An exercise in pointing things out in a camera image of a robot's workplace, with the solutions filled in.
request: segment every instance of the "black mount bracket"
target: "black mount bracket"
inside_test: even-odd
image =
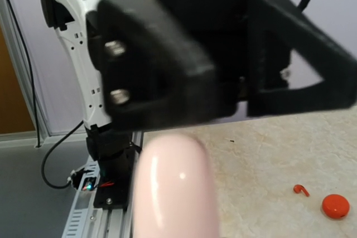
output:
[[[118,131],[193,125],[230,116],[343,109],[357,97],[357,61],[290,0],[102,0],[98,66]],[[120,41],[126,52],[105,49]],[[323,82],[291,90],[281,71],[295,49]],[[110,93],[125,89],[129,102]]]

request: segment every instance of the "orange ball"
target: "orange ball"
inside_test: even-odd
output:
[[[341,195],[328,195],[322,202],[322,209],[328,217],[339,219],[347,216],[350,204]]]

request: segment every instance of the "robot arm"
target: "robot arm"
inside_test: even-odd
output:
[[[86,15],[97,9],[100,0],[54,0],[59,25],[56,33],[71,60],[82,98],[83,121],[87,129],[110,123],[104,111],[100,73],[88,53]]]
[[[231,116],[241,101],[248,102],[247,116],[343,109],[356,101],[356,59],[290,0],[41,2],[78,77],[89,153],[101,179],[126,190],[111,207],[128,201],[132,132]],[[288,88],[283,73],[292,49],[322,82]]]

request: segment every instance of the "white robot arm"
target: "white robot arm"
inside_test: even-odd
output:
[[[98,128],[110,123],[104,111],[100,73],[97,71],[88,53],[86,15],[97,10],[100,0],[55,0],[70,13],[73,21],[58,27],[56,33],[60,38],[71,62],[81,91],[83,122],[87,129],[97,125]]]

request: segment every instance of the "orange plastic piece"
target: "orange plastic piece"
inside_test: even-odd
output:
[[[347,216],[350,204],[341,195],[328,195],[322,202],[322,209],[328,217],[338,219]]]
[[[305,189],[305,187],[303,185],[300,185],[300,184],[296,184],[294,186],[294,192],[295,193],[300,193],[300,192],[303,192],[307,197],[310,196],[309,192]]]

